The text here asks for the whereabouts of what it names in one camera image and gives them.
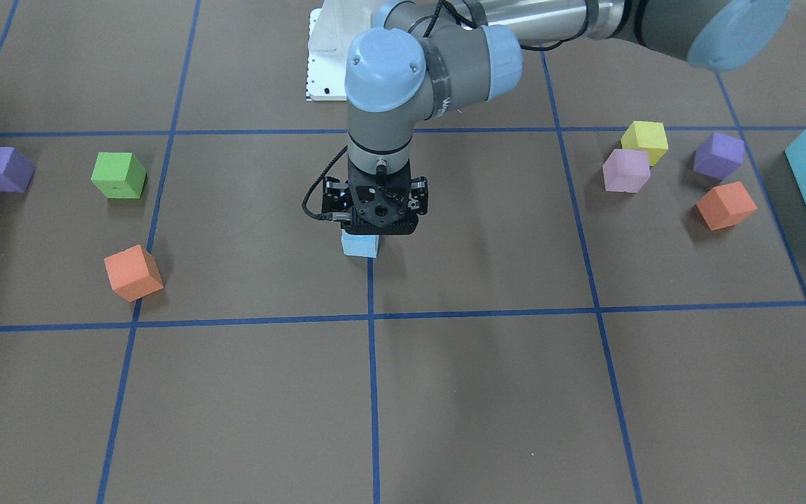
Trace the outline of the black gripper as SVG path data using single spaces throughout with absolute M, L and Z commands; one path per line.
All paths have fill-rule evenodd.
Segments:
M 384 178 L 348 163 L 348 179 L 324 179 L 324 213 L 352 235 L 409 235 L 427 214 L 427 178 L 412 178 L 410 164 Z

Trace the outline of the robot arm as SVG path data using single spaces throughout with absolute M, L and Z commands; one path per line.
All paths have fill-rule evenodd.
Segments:
M 429 190 L 411 175 L 420 121 L 511 92 L 527 52 L 623 39 L 708 71 L 751 61 L 788 1 L 386 1 L 339 49 L 346 96 L 346 179 L 320 173 L 303 212 L 351 235 L 406 235 Z

